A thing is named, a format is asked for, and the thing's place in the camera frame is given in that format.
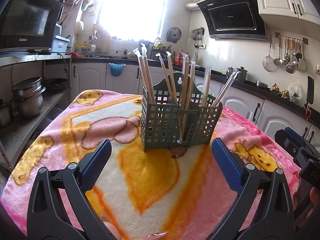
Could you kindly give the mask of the person's right hand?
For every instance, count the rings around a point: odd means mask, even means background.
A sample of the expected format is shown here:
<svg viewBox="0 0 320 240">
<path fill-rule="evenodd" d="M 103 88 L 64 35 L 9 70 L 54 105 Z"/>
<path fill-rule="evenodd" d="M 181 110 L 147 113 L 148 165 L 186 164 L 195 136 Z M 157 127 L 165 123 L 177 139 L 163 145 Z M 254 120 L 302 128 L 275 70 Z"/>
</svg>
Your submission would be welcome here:
<svg viewBox="0 0 320 240">
<path fill-rule="evenodd" d="M 293 209 L 295 210 L 297 205 L 298 205 L 298 198 L 297 198 L 297 191 L 293 194 L 292 196 L 292 204 L 293 204 Z M 312 209 L 308 212 L 307 215 L 305 215 L 299 223 L 297 223 L 297 226 L 299 228 L 303 227 L 303 225 L 306 223 L 306 221 L 309 219 L 311 214 L 313 213 L 314 208 L 319 204 L 319 189 L 313 187 L 310 191 L 310 201 L 312 202 Z"/>
</svg>

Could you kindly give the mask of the person's left hand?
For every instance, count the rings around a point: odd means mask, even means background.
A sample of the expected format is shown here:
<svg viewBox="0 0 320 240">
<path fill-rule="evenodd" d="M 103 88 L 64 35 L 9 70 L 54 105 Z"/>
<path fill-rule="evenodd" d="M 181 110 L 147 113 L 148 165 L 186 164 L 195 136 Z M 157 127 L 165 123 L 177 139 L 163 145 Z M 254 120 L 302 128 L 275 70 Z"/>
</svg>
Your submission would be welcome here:
<svg viewBox="0 0 320 240">
<path fill-rule="evenodd" d="M 101 220 L 105 224 L 105 226 L 108 228 L 108 230 L 116 237 L 116 239 L 122 240 L 119 231 L 116 229 L 116 227 L 111 223 L 111 219 L 106 214 L 101 215 Z M 164 232 L 157 232 L 157 233 L 151 233 L 147 236 L 136 238 L 134 240 L 157 240 L 157 239 L 163 239 L 164 236 L 168 234 L 168 231 Z"/>
</svg>

